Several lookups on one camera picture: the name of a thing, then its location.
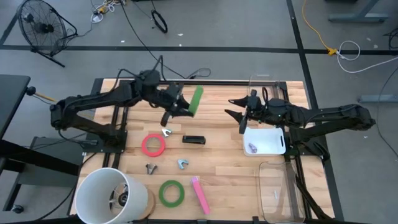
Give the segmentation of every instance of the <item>fan grille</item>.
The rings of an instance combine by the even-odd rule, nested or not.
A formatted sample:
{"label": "fan grille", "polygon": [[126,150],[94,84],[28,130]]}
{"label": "fan grille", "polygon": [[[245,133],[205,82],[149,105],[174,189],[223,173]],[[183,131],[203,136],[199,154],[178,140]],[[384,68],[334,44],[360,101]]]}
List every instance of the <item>fan grille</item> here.
{"label": "fan grille", "polygon": [[18,8],[22,35],[34,50],[53,56],[65,48],[65,25],[56,10],[41,0],[26,0]]}

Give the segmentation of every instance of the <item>white cylinder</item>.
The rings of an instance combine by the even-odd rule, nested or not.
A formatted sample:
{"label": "white cylinder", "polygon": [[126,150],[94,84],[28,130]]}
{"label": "white cylinder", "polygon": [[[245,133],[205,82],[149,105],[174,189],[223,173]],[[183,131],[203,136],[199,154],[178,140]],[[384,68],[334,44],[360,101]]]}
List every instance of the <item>white cylinder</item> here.
{"label": "white cylinder", "polygon": [[[109,208],[109,197],[120,183],[127,183],[129,193],[124,208],[115,215]],[[147,203],[148,191],[145,186],[113,168],[102,168],[90,173],[76,193],[77,215],[88,224],[137,220],[144,213]]]}

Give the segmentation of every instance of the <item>white cable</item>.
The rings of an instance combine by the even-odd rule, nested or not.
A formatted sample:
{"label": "white cable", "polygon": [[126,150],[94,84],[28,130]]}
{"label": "white cable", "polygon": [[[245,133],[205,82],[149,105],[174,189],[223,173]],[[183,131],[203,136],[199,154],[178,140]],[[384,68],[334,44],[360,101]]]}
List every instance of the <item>white cable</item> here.
{"label": "white cable", "polygon": [[[355,58],[346,58],[345,56],[343,56],[343,55],[340,54],[341,48],[342,48],[343,45],[345,45],[346,43],[352,43],[352,44],[354,44],[354,45],[358,48],[358,54],[357,54],[357,56],[356,56]],[[341,43],[341,45],[340,45],[338,51],[336,52],[336,54],[337,54],[337,62],[338,62],[338,65],[340,66],[340,68],[343,69],[345,72],[348,72],[348,73],[351,73],[351,74],[363,72],[363,71],[366,71],[366,70],[368,70],[368,69],[370,69],[370,68],[373,68],[373,67],[376,67],[376,66],[379,66],[379,65],[388,63],[388,62],[392,62],[393,60],[398,59],[398,57],[395,57],[395,58],[392,58],[392,59],[390,59],[390,60],[386,60],[385,62],[380,62],[380,63],[377,63],[377,64],[375,64],[375,65],[371,65],[371,66],[369,66],[369,67],[367,67],[367,68],[364,68],[364,69],[361,69],[361,70],[358,70],[358,71],[348,71],[347,69],[343,68],[343,66],[342,66],[341,63],[340,63],[339,58],[344,59],[344,60],[348,60],[348,61],[354,61],[354,60],[358,59],[359,56],[361,55],[361,47],[360,47],[356,42],[353,42],[352,40],[346,40],[346,41],[344,41],[343,43]]]}

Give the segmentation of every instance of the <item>red tape roll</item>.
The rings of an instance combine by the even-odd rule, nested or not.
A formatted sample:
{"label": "red tape roll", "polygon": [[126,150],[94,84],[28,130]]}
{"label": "red tape roll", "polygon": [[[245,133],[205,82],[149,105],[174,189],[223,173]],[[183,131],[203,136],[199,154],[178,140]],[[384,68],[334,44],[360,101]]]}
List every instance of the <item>red tape roll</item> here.
{"label": "red tape roll", "polygon": [[[157,138],[160,141],[160,149],[156,152],[149,152],[147,149],[147,141],[151,138]],[[165,149],[166,149],[166,142],[164,141],[163,137],[159,134],[150,134],[146,136],[144,140],[142,140],[141,151],[147,156],[151,157],[159,156],[163,153]]]}

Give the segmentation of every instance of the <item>black desk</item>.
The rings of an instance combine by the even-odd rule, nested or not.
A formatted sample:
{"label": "black desk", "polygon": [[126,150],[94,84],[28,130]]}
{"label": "black desk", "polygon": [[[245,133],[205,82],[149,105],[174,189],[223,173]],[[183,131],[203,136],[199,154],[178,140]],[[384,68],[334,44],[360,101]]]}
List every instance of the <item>black desk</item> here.
{"label": "black desk", "polygon": [[0,139],[17,111],[29,81],[30,77],[23,75],[0,75]]}
{"label": "black desk", "polygon": [[[59,141],[59,139],[34,138],[30,149],[26,149],[2,139],[26,93],[29,81],[28,76],[0,75],[0,175],[3,170],[19,173],[3,211],[12,209],[22,184],[72,187],[83,159],[81,150],[75,153],[71,151],[78,148],[73,142],[33,149],[38,144],[49,145]],[[54,173],[61,174],[56,171],[63,172],[66,177],[51,178]]]}

